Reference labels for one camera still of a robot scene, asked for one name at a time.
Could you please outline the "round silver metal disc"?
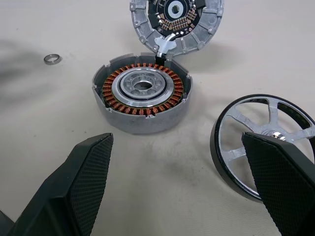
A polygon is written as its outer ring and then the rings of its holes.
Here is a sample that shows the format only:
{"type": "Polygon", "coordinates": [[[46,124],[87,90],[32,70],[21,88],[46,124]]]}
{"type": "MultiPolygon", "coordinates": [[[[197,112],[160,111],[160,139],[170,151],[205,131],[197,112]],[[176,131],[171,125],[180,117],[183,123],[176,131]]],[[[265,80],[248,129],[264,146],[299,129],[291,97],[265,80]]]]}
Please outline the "round silver metal disc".
{"type": "Polygon", "coordinates": [[[129,9],[140,42],[171,59],[201,50],[212,39],[224,0],[130,0],[129,9]]]}

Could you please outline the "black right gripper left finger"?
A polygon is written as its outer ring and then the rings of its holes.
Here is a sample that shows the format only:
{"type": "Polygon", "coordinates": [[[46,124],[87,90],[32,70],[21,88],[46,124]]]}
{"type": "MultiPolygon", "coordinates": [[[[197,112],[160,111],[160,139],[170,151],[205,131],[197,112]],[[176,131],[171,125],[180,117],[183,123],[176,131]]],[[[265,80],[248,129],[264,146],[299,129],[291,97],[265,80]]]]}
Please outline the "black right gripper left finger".
{"type": "Polygon", "coordinates": [[[103,199],[112,133],[78,143],[41,184],[7,236],[90,236],[103,199]]]}

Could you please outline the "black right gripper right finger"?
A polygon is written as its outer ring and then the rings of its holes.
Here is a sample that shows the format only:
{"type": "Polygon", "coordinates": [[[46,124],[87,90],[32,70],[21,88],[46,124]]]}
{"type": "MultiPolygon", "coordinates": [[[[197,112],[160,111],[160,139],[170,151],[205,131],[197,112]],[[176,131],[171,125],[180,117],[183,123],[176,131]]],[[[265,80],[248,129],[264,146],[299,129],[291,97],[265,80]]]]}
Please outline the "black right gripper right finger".
{"type": "Polygon", "coordinates": [[[315,164],[294,144],[242,135],[254,183],[282,236],[315,236],[315,164]]]}

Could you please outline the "grey motor housing copper windings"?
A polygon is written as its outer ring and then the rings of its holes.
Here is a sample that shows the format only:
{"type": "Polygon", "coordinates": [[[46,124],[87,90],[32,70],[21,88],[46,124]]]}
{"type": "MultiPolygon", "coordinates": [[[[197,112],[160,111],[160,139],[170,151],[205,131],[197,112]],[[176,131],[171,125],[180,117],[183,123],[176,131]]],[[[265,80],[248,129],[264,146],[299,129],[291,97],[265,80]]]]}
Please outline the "grey motor housing copper windings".
{"type": "Polygon", "coordinates": [[[154,53],[127,54],[94,75],[93,93],[113,127],[142,135],[165,131],[186,115],[192,89],[189,71],[154,53]]]}

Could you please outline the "black rotor silver spokes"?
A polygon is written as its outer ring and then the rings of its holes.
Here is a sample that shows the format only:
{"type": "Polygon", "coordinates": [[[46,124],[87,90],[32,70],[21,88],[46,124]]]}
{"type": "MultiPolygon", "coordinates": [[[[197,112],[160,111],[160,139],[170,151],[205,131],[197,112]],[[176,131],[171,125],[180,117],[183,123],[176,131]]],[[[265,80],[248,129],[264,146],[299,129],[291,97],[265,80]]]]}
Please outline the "black rotor silver spokes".
{"type": "Polygon", "coordinates": [[[244,147],[225,151],[221,145],[221,130],[224,120],[233,118],[250,131],[268,137],[277,137],[280,140],[295,143],[307,139],[312,147],[315,157],[315,120],[294,103],[270,94],[250,94],[231,102],[215,121],[210,135],[210,152],[214,166],[225,183],[241,196],[255,202],[262,202],[257,191],[243,183],[231,170],[229,163],[246,155],[244,147]],[[245,103],[260,103],[268,106],[269,121],[267,124],[258,125],[247,116],[241,114],[236,107],[245,103]],[[282,111],[293,119],[300,130],[290,133],[279,125],[279,113],[282,111]]]}

